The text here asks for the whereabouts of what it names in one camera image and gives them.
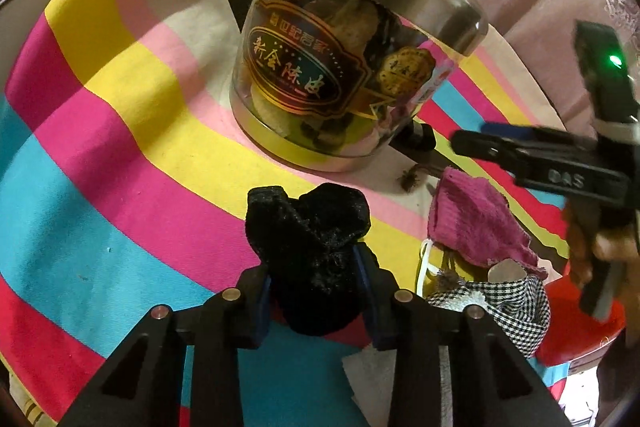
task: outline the black velvet scrunchie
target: black velvet scrunchie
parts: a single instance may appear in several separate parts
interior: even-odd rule
[[[370,226],[369,205],[356,188],[325,183],[297,200],[282,187],[249,191],[246,237],[269,269],[292,330],[326,335],[358,316],[351,259]]]

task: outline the jar label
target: jar label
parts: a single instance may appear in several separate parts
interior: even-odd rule
[[[368,70],[321,20],[287,2],[259,0],[248,25],[244,60],[268,100],[295,114],[345,114]]]

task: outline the striped tablecloth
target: striped tablecloth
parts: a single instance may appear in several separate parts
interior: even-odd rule
[[[33,400],[32,421],[58,420],[151,306],[199,305],[257,263],[242,221],[249,188],[282,185],[291,196],[325,180],[360,188],[372,216],[368,245],[401,286],[414,287],[431,197],[400,191],[410,160],[386,148],[361,171],[311,174],[276,162],[239,130],[228,82],[246,6],[52,0],[26,41],[0,103],[0,353]],[[419,116],[442,155],[489,178],[527,229],[566,255],[559,198],[514,187],[447,142],[484,120],[561,126],[495,31]],[[240,354],[246,425],[364,426],[340,365],[361,337],[309,338],[273,325],[259,351]]]

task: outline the screw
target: screw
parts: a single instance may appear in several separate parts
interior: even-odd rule
[[[242,293],[238,288],[227,288],[222,292],[222,298],[229,302],[237,301],[241,295]]]
[[[164,319],[169,314],[169,308],[164,304],[158,304],[151,308],[151,316],[155,319]]]
[[[484,309],[477,304],[471,304],[465,308],[465,313],[472,319],[481,319],[484,317]]]
[[[398,302],[411,302],[413,298],[414,294],[409,290],[397,290],[396,293],[394,293],[394,299]]]

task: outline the pink cloth pouch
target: pink cloth pouch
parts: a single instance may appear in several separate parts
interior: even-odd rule
[[[429,210],[429,238],[452,248],[475,266],[490,268],[513,259],[524,269],[546,278],[530,237],[509,210],[506,198],[484,178],[447,167]]]

